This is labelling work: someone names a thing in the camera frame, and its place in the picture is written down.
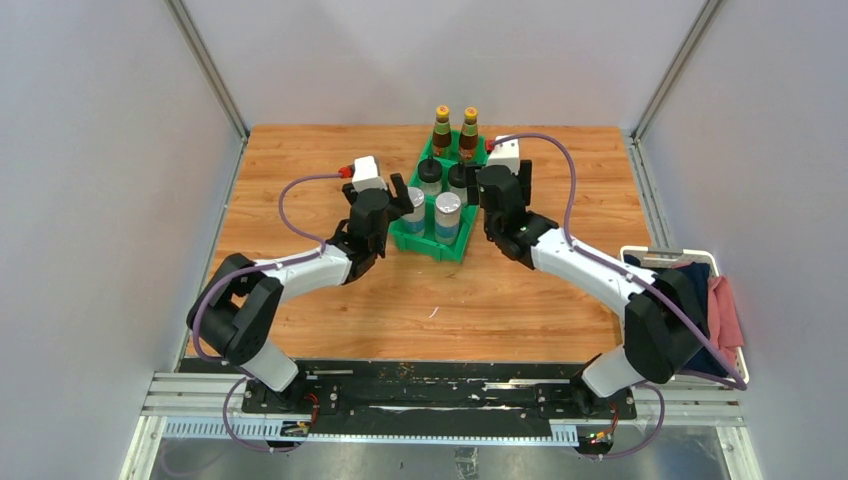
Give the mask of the black cap white powder jar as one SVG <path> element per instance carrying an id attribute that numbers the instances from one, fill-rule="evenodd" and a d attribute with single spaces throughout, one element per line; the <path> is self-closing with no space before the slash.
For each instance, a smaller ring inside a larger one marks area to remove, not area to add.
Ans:
<path id="1" fill-rule="evenodd" d="M 454 193 L 463 206 L 468 204 L 466 167 L 463 163 L 453 164 L 448 170 L 447 184 L 449 191 Z"/>

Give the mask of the silver lid spice jar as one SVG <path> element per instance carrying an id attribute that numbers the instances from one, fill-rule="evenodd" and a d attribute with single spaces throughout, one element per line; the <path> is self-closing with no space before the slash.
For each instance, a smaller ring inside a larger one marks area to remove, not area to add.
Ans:
<path id="1" fill-rule="evenodd" d="M 426 195 L 413 186 L 408 188 L 408 193 L 413 210 L 402 217 L 404 227 L 409 234 L 423 237 L 426 232 Z"/>

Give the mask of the green plastic triple bin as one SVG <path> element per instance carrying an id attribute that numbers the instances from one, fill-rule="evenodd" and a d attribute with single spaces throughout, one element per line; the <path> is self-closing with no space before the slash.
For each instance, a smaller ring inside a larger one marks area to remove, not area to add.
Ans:
<path id="1" fill-rule="evenodd" d="M 436 157 L 434 156 L 434 160 L 438 161 L 443 166 L 443 176 L 442 176 L 442 189 L 443 191 L 448 191 L 450 183 L 447 178 L 447 172 L 449 168 L 459 162 L 458 155 L 458 141 L 460 136 L 460 130 L 454 129 L 452 130 L 452 146 L 451 149 L 447 151 L 447 157 Z M 479 135 L 479 143 L 478 148 L 473 157 L 472 163 L 474 165 L 485 166 L 488 160 L 488 154 L 482 148 L 485 137 Z M 417 187 L 420 188 L 422 182 L 419 178 L 418 174 L 418 164 L 421 161 L 427 160 L 428 157 L 431 156 L 431 140 L 427 140 L 425 147 L 422 149 L 421 154 L 419 156 L 419 160 L 416 161 L 415 166 L 413 167 L 411 178 L 408 180 L 409 187 Z M 471 233 L 473 231 L 474 225 L 476 223 L 477 215 L 479 212 L 479 206 L 477 205 L 464 205 L 461 210 L 461 216 L 459 221 L 458 235 L 456 240 L 450 245 L 442 244 L 436 240 L 435 236 L 435 197 L 426 196 L 425 198 L 425 230 L 422 235 L 416 235 L 410 233 L 402 220 L 397 220 L 392 222 L 389 226 L 389 234 L 392 236 L 396 247 L 401 251 L 406 252 L 414 252 L 417 254 L 425 255 L 432 257 L 436 261 L 451 261 L 456 263 L 462 263 L 465 252 L 467 248 L 467 244 L 469 242 Z"/>

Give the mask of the silver lid blue label jar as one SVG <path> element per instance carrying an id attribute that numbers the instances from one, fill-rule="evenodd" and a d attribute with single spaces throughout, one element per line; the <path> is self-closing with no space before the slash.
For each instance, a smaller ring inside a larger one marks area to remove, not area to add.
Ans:
<path id="1" fill-rule="evenodd" d="M 462 212 L 460 197 L 452 192 L 438 195 L 434 203 L 434 235 L 444 245 L 452 245 L 458 236 Z"/>

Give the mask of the black cap salt jar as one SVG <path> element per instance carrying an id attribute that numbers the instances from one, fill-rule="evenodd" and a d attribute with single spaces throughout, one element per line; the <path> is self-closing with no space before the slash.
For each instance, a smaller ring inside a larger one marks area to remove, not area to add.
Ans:
<path id="1" fill-rule="evenodd" d="M 429 197 L 436 197 L 442 192 L 443 166 L 433 156 L 421 160 L 417 166 L 419 188 Z"/>

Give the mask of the yellow cap sauce bottle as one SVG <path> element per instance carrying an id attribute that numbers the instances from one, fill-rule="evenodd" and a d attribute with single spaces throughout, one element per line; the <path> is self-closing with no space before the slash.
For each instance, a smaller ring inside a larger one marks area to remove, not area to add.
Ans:
<path id="1" fill-rule="evenodd" d="M 469 106 L 464 110 L 464 121 L 458 142 L 458 156 L 462 163 L 473 161 L 478 144 L 478 110 Z"/>
<path id="2" fill-rule="evenodd" d="M 439 105 L 431 134 L 431 154 L 435 157 L 446 157 L 452 146 L 452 129 L 450 126 L 450 108 Z"/>

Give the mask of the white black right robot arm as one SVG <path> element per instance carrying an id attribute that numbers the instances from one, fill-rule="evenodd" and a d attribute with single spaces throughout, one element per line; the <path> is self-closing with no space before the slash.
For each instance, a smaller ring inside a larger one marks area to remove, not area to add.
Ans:
<path id="1" fill-rule="evenodd" d="M 570 384 L 571 403 L 596 417 L 611 396 L 644 381 L 668 382 L 708 344 L 708 322 L 690 279 L 678 270 L 628 265 L 566 234 L 527 207 L 529 161 L 466 173 L 468 199 L 484 211 L 484 233 L 500 252 L 531 270 L 563 279 L 590 294 L 620 321 L 622 343 L 588 361 Z"/>

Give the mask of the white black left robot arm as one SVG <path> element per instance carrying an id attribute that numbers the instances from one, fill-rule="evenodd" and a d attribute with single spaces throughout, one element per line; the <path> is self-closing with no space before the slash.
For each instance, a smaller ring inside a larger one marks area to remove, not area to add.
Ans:
<path id="1" fill-rule="evenodd" d="M 345 184 L 349 215 L 312 250 L 271 260 L 226 257 L 187 316 L 197 356 L 264 384 L 279 411 L 298 411 L 307 389 L 296 379 L 295 361 L 270 338 L 277 310 L 312 291 L 350 284 L 384 257 L 390 224 L 414 209 L 403 176 L 393 173 L 390 181 Z"/>

